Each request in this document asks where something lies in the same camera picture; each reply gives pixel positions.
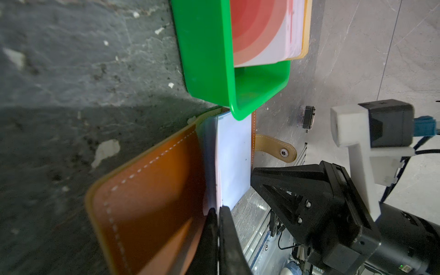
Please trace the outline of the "brown leather card holder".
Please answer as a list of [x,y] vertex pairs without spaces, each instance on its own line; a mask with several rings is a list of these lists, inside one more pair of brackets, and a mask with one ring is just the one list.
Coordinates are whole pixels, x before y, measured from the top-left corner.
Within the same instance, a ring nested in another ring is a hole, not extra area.
[[255,153],[296,160],[292,145],[256,134],[255,118],[203,113],[93,184],[85,206],[113,275],[184,273],[209,210],[250,189]]

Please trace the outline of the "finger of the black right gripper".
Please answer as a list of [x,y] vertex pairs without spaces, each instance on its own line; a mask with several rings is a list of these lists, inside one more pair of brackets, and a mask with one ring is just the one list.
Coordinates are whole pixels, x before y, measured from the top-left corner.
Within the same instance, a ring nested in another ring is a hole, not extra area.
[[297,241],[311,241],[324,226],[334,193],[324,165],[258,167],[251,186]]

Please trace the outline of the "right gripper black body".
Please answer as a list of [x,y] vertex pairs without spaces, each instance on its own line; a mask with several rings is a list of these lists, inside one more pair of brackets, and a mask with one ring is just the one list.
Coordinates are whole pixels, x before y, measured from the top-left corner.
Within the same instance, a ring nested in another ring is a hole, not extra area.
[[325,275],[355,274],[381,236],[346,169],[327,162],[298,166],[293,184],[301,201],[292,235],[306,246],[306,260]]

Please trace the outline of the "green plastic card bin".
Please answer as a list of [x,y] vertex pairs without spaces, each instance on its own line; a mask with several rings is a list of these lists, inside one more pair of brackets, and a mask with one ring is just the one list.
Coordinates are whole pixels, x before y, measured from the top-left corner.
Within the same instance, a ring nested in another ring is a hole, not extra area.
[[286,87],[290,61],[236,68],[229,1],[172,1],[189,94],[243,120]]

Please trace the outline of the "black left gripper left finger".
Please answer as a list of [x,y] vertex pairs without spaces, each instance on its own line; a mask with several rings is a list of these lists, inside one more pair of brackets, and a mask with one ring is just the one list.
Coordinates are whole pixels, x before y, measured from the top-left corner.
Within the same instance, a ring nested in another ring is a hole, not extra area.
[[203,226],[194,258],[187,275],[216,275],[218,268],[218,220],[215,208],[211,208]]

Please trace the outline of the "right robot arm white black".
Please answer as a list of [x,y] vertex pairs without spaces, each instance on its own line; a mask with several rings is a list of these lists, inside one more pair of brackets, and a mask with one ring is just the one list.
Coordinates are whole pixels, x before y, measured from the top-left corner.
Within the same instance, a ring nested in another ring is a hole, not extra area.
[[305,260],[327,275],[353,275],[362,265],[384,275],[440,272],[440,227],[385,203],[374,220],[344,167],[259,167],[250,183]]

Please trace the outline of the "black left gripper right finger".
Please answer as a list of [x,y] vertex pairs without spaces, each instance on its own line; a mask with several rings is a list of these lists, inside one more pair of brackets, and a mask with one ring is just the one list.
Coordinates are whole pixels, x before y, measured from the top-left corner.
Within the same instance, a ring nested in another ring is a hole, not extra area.
[[219,222],[220,275],[251,275],[229,207],[220,207]]

